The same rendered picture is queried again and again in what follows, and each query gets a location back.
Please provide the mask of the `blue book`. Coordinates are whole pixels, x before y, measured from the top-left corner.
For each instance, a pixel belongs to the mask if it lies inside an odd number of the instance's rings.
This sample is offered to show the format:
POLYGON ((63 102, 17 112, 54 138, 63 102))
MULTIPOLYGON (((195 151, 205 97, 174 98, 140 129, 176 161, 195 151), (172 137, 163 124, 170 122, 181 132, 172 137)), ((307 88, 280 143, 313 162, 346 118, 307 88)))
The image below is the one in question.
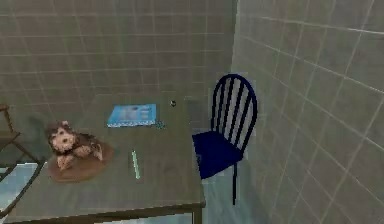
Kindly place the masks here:
POLYGON ((155 104, 116 105, 110 114, 109 128, 149 126, 156 123, 155 104))

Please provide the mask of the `brown dog figure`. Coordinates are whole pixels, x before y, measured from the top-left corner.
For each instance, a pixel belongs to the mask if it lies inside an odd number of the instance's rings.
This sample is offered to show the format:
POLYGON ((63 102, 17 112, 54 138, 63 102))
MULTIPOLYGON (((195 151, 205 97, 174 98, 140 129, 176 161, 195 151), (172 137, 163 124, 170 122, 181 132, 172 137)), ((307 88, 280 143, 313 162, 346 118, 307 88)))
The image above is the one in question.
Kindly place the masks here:
POLYGON ((50 124, 45 133, 60 171, 70 168, 76 158, 103 160, 101 142, 94 135, 74 131, 66 120, 50 124))

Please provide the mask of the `green pencil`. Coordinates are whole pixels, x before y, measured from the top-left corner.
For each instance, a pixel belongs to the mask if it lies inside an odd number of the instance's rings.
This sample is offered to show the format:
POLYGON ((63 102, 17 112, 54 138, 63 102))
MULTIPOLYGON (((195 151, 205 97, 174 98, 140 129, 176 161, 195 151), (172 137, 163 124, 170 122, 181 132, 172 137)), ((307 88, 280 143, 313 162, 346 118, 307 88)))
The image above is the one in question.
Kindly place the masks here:
POLYGON ((132 155, 132 163, 133 163, 134 172, 135 172, 135 178, 140 179, 141 176, 140 176, 140 170, 139 170, 136 151, 133 150, 131 155, 132 155))

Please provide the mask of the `blue spindle-back chair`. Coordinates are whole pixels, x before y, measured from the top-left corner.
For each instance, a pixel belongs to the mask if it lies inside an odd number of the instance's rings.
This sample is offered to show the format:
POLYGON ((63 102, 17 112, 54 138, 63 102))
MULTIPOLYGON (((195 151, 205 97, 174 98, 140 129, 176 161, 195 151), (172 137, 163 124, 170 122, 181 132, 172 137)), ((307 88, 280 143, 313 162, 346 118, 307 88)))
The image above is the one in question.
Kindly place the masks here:
POLYGON ((213 90, 210 129, 192 136, 201 179, 233 168, 233 205, 238 163, 244 158, 257 118, 258 100, 251 83, 240 74, 227 74, 213 90))

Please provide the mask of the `brown round mat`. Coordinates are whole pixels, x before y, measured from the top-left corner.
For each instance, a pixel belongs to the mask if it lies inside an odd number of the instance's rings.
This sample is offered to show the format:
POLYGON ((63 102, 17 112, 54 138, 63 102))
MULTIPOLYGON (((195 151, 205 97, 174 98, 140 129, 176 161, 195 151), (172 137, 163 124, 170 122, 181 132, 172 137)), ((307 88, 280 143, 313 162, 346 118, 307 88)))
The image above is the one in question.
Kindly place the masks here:
POLYGON ((52 156, 48 160, 48 175, 56 182, 81 182, 91 179, 100 174, 114 157, 114 148, 107 143, 102 143, 103 160, 100 161, 94 156, 86 158, 76 158, 72 161, 70 167, 60 170, 57 165, 57 159, 52 156))

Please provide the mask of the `grey-green table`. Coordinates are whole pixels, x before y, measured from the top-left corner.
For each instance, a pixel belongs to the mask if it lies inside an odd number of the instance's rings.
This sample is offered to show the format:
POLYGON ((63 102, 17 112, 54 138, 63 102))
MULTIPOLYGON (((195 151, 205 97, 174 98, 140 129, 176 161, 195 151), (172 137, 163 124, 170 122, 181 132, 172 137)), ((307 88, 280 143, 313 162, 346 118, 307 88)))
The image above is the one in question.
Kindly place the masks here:
POLYGON ((205 199, 181 94, 99 95, 77 128, 112 146, 112 161, 80 183, 58 183, 44 168, 4 224, 96 224, 183 213, 192 215, 193 224, 202 224, 205 199), (114 106, 149 103, 157 105, 165 129, 107 126, 114 106), (135 178, 133 150, 140 179, 135 178))

